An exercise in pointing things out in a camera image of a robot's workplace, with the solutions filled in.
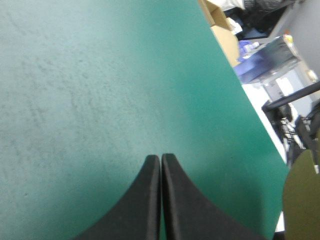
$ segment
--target olive green object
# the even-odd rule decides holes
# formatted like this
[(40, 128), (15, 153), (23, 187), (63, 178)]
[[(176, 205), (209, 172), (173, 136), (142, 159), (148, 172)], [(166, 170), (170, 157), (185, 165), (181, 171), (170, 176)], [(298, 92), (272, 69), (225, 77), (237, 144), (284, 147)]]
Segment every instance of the olive green object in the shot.
[(196, 0), (0, 1), (1, 240), (77, 235), (162, 153), (272, 238), (288, 170)]
[(304, 151), (290, 170), (283, 190), (286, 240), (320, 239), (320, 175), (310, 150)]

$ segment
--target dark fabric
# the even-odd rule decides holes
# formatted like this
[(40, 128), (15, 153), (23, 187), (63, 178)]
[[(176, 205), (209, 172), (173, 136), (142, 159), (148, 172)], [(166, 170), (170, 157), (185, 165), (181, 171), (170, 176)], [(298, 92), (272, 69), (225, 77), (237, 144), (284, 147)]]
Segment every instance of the dark fabric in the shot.
[(279, 7), (284, 0), (255, 0), (258, 7), (264, 11), (272, 11)]
[(245, 10), (251, 11), (255, 6), (255, 0), (243, 0)]

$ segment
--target metal rod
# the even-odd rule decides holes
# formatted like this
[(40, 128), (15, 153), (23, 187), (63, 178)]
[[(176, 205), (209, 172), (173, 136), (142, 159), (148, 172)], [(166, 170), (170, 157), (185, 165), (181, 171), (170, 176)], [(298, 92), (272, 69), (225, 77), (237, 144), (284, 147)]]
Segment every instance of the metal rod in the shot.
[(307, 86), (305, 88), (302, 88), (302, 89), (300, 89), (300, 90), (298, 90), (288, 96), (285, 96), (285, 97), (282, 97), (276, 101), (273, 101), (270, 104), (264, 105), (262, 110), (265, 113), (270, 112), (270, 111), (278, 109), (288, 103), (294, 102), (294, 101), (301, 99), (305, 96), (313, 94), (317, 91), (320, 91), (320, 81), (318, 81), (310, 86)]

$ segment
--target cardboard box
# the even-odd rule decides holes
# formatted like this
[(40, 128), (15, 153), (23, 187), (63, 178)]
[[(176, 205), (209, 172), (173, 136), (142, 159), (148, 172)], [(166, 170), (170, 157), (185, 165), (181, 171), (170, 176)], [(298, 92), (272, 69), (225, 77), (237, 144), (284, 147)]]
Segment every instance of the cardboard box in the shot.
[(232, 34), (225, 13), (209, 0), (198, 0), (210, 28), (232, 67), (239, 64), (239, 42)]

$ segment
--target green mat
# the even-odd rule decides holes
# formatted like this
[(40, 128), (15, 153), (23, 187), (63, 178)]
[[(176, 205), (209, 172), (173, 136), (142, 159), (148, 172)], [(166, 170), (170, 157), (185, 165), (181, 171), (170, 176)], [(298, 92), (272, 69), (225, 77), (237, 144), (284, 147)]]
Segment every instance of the green mat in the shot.
[(162, 153), (272, 238), (288, 170), (196, 0), (2, 0), (0, 29), (0, 239), (76, 235)]

